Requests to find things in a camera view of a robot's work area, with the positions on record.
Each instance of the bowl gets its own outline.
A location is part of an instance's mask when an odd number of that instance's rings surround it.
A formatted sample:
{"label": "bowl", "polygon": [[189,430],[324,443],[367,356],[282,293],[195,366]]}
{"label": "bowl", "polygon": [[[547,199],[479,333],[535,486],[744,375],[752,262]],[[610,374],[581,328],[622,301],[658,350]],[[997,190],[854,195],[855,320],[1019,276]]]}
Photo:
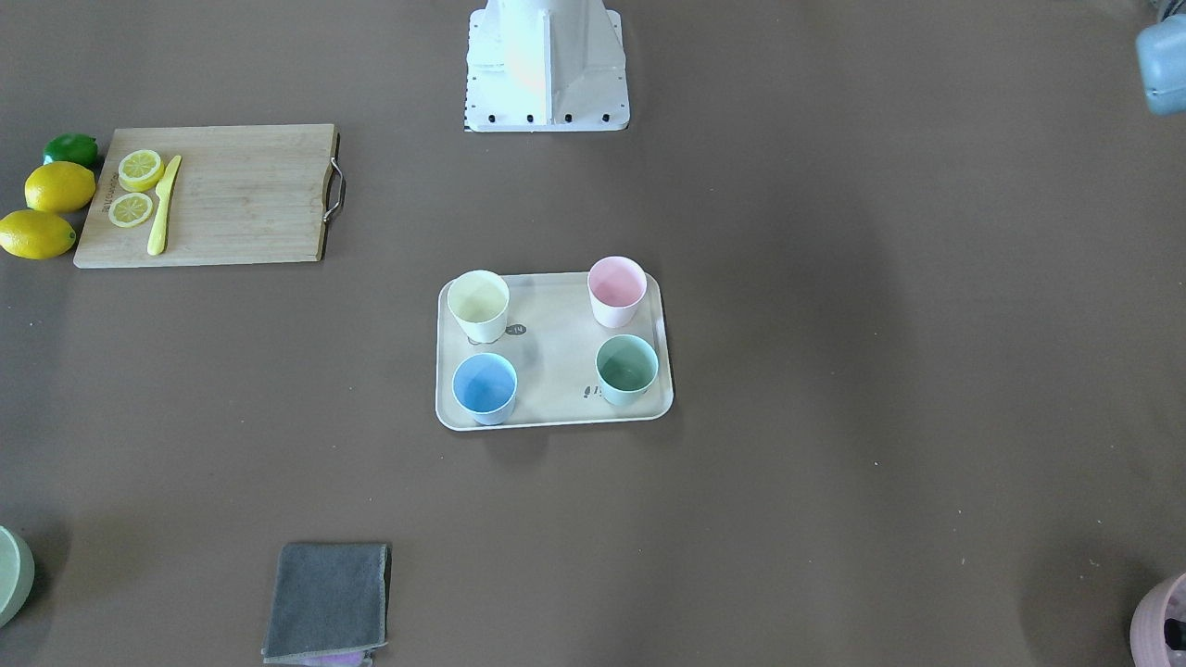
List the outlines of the bowl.
{"label": "bowl", "polygon": [[33,553],[20,535],[0,526],[0,628],[17,615],[33,587]]}

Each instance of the towel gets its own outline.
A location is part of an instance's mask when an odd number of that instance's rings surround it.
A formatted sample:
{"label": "towel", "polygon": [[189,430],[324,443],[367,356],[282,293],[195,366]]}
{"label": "towel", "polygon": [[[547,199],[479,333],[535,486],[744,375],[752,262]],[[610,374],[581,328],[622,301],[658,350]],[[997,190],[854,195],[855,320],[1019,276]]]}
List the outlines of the towel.
{"label": "towel", "polygon": [[280,551],[266,665],[358,667],[387,644],[384,544],[294,542]]}

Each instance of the blue container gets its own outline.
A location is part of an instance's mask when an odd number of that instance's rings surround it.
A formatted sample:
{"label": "blue container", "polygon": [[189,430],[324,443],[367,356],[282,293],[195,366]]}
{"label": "blue container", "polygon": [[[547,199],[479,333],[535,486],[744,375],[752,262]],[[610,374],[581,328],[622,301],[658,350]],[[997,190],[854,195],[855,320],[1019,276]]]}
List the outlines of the blue container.
{"label": "blue container", "polygon": [[474,421],[493,426],[515,409],[518,375],[502,355],[482,352],[463,361],[453,373],[453,396]]}
{"label": "blue container", "polygon": [[1136,37],[1144,100],[1158,115],[1186,110],[1186,15],[1174,14]]}

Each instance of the lemon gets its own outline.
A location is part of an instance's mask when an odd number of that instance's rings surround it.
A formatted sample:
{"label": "lemon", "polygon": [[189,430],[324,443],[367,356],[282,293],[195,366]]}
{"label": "lemon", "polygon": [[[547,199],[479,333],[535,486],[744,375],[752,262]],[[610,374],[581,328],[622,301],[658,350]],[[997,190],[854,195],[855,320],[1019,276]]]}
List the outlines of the lemon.
{"label": "lemon", "polygon": [[157,151],[133,151],[120,160],[120,188],[128,192],[144,192],[157,185],[165,166]]}
{"label": "lemon", "polygon": [[25,180],[28,208],[51,214],[76,211],[95,196],[95,174],[74,163],[42,165]]}
{"label": "lemon", "polygon": [[70,223],[51,212],[14,211],[0,218],[0,248],[18,258],[56,258],[74,247],[75,239]]}
{"label": "lemon", "polygon": [[148,220],[152,214],[152,199],[144,192],[130,192],[111,202],[107,220],[116,227],[135,227]]}

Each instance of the cutting board handle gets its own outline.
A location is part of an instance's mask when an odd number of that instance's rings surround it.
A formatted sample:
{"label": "cutting board handle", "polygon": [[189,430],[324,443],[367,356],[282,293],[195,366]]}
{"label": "cutting board handle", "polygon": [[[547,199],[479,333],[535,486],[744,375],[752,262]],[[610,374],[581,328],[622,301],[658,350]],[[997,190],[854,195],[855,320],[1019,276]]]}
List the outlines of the cutting board handle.
{"label": "cutting board handle", "polygon": [[[326,209],[325,215],[321,216],[321,222],[325,224],[330,224],[330,218],[332,218],[334,214],[338,212],[338,209],[342,208],[342,203],[346,201],[346,177],[345,174],[342,173],[342,169],[338,167],[337,157],[330,155],[330,166],[333,169],[333,173],[338,174],[338,201],[334,202],[332,207]],[[325,195],[326,195],[326,202],[329,202],[330,201],[329,188],[325,189]]]}

